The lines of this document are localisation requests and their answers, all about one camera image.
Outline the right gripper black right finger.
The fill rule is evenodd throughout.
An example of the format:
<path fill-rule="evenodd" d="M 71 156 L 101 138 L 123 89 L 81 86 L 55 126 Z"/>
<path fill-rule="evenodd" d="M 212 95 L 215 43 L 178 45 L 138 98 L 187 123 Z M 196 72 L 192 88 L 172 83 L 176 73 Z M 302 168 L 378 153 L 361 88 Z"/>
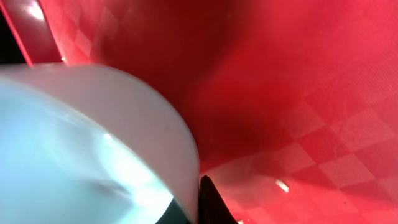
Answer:
<path fill-rule="evenodd" d="M 200 179 L 198 222 L 199 224 L 238 224 L 207 175 Z"/>

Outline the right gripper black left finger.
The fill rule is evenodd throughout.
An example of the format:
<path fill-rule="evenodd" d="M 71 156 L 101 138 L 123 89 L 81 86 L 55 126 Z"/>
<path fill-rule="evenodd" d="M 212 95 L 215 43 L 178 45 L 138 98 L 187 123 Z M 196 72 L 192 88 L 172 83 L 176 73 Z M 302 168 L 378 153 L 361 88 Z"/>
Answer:
<path fill-rule="evenodd" d="M 190 221 L 173 199 L 156 224 L 190 224 Z"/>

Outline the light blue bowl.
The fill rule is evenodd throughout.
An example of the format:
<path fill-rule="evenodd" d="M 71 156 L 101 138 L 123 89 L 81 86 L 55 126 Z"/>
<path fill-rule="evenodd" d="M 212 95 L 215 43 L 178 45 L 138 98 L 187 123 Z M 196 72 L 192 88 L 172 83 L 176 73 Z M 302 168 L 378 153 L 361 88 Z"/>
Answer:
<path fill-rule="evenodd" d="M 198 222 L 199 160 L 177 110 L 101 66 L 1 69 L 2 223 Z"/>

